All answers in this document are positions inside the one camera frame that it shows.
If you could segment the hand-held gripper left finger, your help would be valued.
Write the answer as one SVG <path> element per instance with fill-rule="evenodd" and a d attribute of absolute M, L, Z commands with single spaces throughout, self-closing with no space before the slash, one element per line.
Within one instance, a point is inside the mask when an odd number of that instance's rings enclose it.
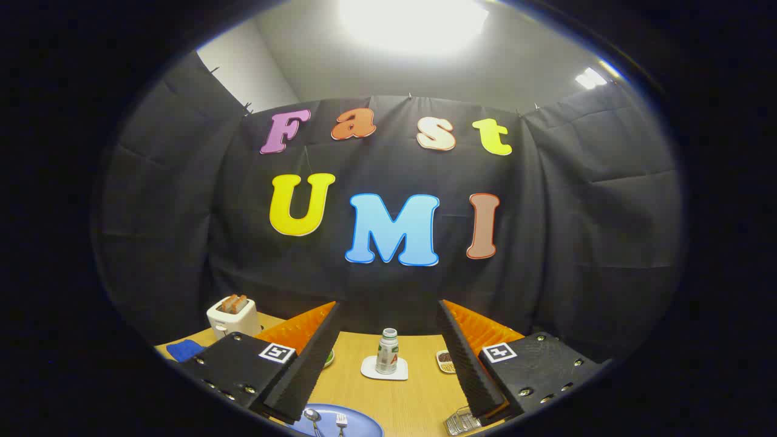
<path fill-rule="evenodd" d="M 341 303 L 328 302 L 251 336 L 226 334 L 180 364 L 184 375 L 244 409 L 292 425 L 341 331 Z"/>

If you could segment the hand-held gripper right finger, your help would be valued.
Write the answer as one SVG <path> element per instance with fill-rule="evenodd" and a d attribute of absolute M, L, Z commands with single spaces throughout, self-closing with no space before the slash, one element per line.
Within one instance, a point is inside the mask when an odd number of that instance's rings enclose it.
<path fill-rule="evenodd" d="M 440 300 L 436 321 L 470 412 L 479 421 L 523 420 L 590 384 L 602 361 L 545 332 L 523 335 Z"/>

